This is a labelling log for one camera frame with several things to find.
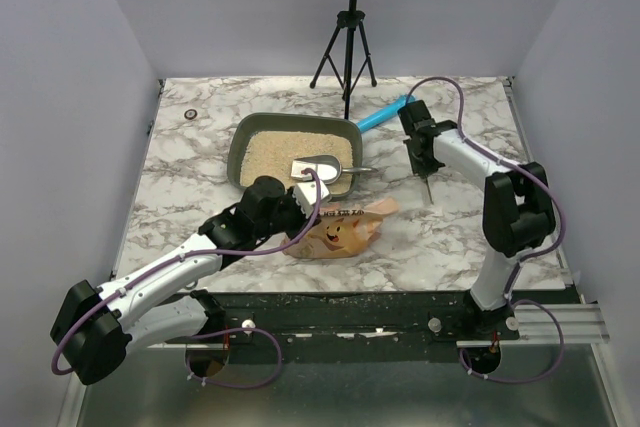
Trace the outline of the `grey bag clip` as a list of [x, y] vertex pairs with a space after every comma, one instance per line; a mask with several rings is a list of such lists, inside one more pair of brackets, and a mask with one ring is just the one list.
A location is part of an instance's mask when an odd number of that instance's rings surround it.
[[429, 176], [425, 177], [424, 182], [425, 182], [425, 187], [426, 187], [426, 192], [427, 192], [429, 204], [430, 205], [434, 205], [433, 194], [432, 194], [432, 189], [431, 189], [431, 184], [430, 184], [430, 177]]

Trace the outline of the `silver metal scoop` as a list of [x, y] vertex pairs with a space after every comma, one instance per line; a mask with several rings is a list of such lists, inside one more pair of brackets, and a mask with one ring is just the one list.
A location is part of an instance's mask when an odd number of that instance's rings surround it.
[[294, 180], [306, 181], [311, 179], [307, 170], [313, 170], [325, 184], [333, 184], [343, 174], [359, 175], [376, 173], [374, 167], [343, 167], [339, 159], [332, 155], [317, 155], [294, 159], [291, 165], [290, 177]]

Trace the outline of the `pink cat litter bag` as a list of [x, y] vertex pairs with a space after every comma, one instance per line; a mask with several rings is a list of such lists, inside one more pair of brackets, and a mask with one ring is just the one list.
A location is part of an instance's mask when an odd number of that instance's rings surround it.
[[284, 254], [298, 259], [340, 259], [357, 256], [381, 236], [384, 220], [399, 205], [391, 197], [368, 205], [331, 204], [320, 211], [318, 223]]

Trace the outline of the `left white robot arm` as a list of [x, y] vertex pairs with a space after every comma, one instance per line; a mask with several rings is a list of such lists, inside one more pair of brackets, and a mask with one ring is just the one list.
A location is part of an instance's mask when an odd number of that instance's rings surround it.
[[53, 374], [75, 374], [84, 385], [113, 373], [126, 356], [166, 341], [209, 342], [248, 325], [227, 322], [223, 307], [204, 291], [188, 286], [245, 258], [267, 255], [264, 243], [283, 233], [287, 247], [314, 226], [326, 186], [314, 171], [310, 181], [285, 188], [259, 177], [235, 204], [208, 218], [170, 253], [122, 278], [97, 287], [83, 280], [63, 300], [50, 331], [56, 345]]

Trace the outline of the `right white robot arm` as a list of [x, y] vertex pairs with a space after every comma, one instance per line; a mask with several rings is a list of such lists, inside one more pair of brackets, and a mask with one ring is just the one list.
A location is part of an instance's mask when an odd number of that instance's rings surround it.
[[426, 104], [415, 101], [398, 111], [414, 175], [423, 180], [447, 167], [483, 192], [482, 231], [488, 249], [470, 289], [476, 305], [460, 314], [460, 326], [480, 339], [496, 327], [494, 310], [507, 303], [519, 261], [541, 246], [556, 228], [544, 168], [514, 164], [466, 138], [451, 121], [437, 122]]

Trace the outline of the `beige litter in box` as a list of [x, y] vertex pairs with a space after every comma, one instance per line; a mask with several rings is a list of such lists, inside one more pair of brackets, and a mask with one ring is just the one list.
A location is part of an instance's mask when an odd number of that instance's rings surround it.
[[293, 161], [317, 155], [333, 155], [343, 167], [354, 166], [353, 150], [346, 138], [310, 132], [258, 132], [246, 148], [240, 185], [248, 187], [257, 177], [271, 176], [289, 188], [294, 184], [290, 176]]

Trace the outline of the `grey plastic litter box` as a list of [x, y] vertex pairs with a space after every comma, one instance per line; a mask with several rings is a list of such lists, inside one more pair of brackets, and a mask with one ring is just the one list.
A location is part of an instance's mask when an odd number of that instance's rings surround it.
[[353, 164], [363, 166], [363, 142], [357, 125], [341, 118], [286, 113], [253, 113], [242, 119], [232, 138], [228, 159], [227, 178], [231, 185], [244, 190], [241, 167], [251, 138], [262, 131], [308, 132], [334, 134], [347, 139], [352, 148]]

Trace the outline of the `blue cylindrical flashlight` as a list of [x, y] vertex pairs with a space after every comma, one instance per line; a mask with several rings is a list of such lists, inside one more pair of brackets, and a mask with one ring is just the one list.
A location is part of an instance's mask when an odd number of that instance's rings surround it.
[[415, 101], [415, 97], [412, 95], [403, 95], [397, 98], [394, 102], [386, 107], [377, 110], [373, 114], [358, 121], [356, 126], [361, 133], [370, 131], [377, 126], [387, 122], [391, 118], [397, 115], [398, 111], [403, 108], [407, 103]]

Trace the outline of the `brown poker chip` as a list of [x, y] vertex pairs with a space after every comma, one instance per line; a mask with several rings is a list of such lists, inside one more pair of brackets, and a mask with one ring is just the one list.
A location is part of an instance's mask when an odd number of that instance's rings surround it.
[[196, 109], [190, 108], [184, 112], [184, 118], [186, 120], [194, 120], [198, 116], [198, 112]]

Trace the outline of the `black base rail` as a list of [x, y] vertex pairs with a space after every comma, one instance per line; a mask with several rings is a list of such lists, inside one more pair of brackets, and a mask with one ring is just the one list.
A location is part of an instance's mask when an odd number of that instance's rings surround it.
[[226, 355], [233, 364], [427, 361], [451, 363], [447, 337], [483, 334], [512, 318], [502, 307], [480, 311], [464, 291], [339, 293], [210, 293], [203, 332], [230, 329], [226, 346], [195, 341], [196, 359]]

